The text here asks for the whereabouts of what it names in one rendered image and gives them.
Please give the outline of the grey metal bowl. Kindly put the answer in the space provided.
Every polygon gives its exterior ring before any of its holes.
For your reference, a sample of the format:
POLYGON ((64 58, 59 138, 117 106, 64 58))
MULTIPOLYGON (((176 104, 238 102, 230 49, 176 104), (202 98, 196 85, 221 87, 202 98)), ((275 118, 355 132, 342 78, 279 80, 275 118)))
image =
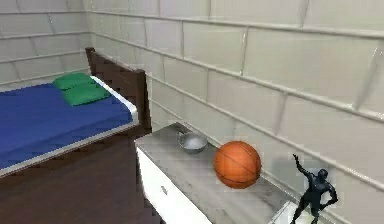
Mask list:
POLYGON ((208 145, 206 137, 196 132, 179 132, 177 141, 188 154, 198 154, 208 145))

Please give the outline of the orange basketball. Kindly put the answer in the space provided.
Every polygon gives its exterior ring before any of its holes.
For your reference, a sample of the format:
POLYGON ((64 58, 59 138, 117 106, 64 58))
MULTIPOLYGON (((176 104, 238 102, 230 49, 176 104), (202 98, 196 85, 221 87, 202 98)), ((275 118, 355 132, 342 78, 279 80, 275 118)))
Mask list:
POLYGON ((217 178, 233 189, 245 189, 256 183, 261 173, 261 158, 254 147, 244 141, 222 145, 213 159, 217 178))

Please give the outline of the white chest of drawers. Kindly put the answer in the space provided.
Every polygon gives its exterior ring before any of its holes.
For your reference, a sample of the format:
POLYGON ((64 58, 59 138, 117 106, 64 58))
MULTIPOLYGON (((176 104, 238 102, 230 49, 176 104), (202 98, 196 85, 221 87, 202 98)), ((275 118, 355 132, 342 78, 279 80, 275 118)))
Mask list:
POLYGON ((216 176, 215 147, 188 154, 178 144, 187 129, 166 126, 135 141, 143 190, 166 224, 289 224, 295 199, 264 178, 231 189, 216 176))

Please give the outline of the green pillow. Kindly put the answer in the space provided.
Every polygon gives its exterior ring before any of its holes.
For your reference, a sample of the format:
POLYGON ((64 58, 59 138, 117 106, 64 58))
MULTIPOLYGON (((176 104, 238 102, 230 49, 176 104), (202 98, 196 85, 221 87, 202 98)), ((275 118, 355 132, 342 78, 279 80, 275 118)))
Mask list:
POLYGON ((62 92, 64 100, 71 106, 79 106, 103 100, 111 93, 97 83, 80 84, 62 92))
POLYGON ((60 90, 68 90, 77 85, 90 84, 93 82, 94 80, 85 73, 67 73, 56 78, 52 84, 60 90))

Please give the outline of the blue bed with brown headboard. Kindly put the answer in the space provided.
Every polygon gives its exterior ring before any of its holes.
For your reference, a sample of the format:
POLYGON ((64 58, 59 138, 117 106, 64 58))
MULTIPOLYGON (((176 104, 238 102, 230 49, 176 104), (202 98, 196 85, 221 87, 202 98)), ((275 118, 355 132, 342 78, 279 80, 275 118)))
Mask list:
POLYGON ((16 179, 69 155, 151 131, 146 74, 88 47, 89 77, 110 96, 72 106, 53 84, 0 93, 0 180, 16 179))

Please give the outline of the black human figure statue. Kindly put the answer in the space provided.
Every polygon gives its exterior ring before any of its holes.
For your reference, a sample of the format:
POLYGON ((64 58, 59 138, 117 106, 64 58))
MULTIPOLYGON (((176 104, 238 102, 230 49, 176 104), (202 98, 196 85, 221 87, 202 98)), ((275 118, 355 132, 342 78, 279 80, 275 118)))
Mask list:
POLYGON ((320 169, 317 174, 314 174, 300 164, 299 157, 296 154, 293 157, 298 171, 308 180, 308 188, 301 196, 290 224, 296 224, 296 220, 307 206, 311 207, 311 215, 313 216, 311 224, 318 224, 320 212, 338 201, 336 189, 327 181, 328 171, 326 169, 320 169), (330 194, 330 199, 322 204, 321 197, 325 192, 330 194))

